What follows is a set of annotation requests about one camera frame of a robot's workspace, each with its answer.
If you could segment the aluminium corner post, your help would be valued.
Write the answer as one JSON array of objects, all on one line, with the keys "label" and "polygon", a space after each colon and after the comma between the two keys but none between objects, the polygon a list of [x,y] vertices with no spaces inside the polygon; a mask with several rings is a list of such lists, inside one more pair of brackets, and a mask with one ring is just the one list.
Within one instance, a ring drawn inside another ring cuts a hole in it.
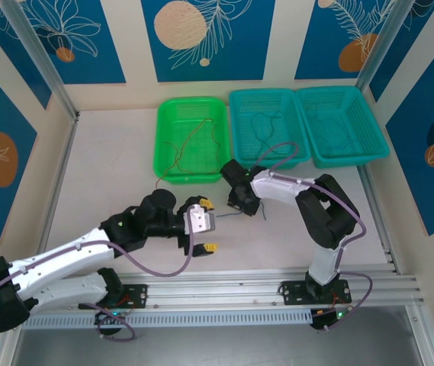
[{"label": "aluminium corner post", "polygon": [[367,91],[371,80],[388,52],[394,38],[397,36],[414,1],[415,0],[395,0],[391,13],[387,16],[384,26],[356,79],[355,87],[362,94]]},{"label": "aluminium corner post", "polygon": [[0,8],[62,109],[76,124],[79,111],[21,6],[16,0],[0,0]]}]

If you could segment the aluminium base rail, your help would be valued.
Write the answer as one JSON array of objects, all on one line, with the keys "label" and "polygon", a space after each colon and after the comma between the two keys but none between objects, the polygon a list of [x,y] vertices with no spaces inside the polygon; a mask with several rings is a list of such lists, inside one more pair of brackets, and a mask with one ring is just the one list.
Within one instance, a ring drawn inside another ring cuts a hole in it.
[{"label": "aluminium base rail", "polygon": [[[388,307],[421,304],[424,296],[416,277],[398,274],[392,265],[346,268],[341,277],[349,283],[352,302],[357,303],[368,289],[369,276],[373,288],[362,304],[364,307]],[[283,308],[278,287],[283,281],[303,280],[302,268],[251,271],[184,272],[171,278],[149,274],[121,274],[124,284],[146,284],[149,311],[260,310]]]}]

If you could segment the teal plastic basket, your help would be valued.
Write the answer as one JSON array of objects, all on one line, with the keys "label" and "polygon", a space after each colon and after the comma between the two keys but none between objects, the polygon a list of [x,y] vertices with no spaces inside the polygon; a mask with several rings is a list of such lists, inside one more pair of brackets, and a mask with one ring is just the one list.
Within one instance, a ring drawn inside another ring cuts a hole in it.
[{"label": "teal plastic basket", "polygon": [[232,91],[229,95],[234,159],[246,168],[255,162],[292,169],[311,158],[294,92],[285,88]]},{"label": "teal plastic basket", "polygon": [[366,165],[389,155],[384,134],[355,86],[302,88],[295,98],[317,168]]}]

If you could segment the green plastic basket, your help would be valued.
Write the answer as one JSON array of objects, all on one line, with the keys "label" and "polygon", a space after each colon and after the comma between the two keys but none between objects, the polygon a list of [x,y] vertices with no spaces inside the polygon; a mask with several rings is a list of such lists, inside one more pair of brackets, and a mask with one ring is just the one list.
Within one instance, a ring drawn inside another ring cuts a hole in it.
[{"label": "green plastic basket", "polygon": [[231,160],[227,107],[215,97],[171,98],[158,108],[153,171],[174,185],[210,184]]}]

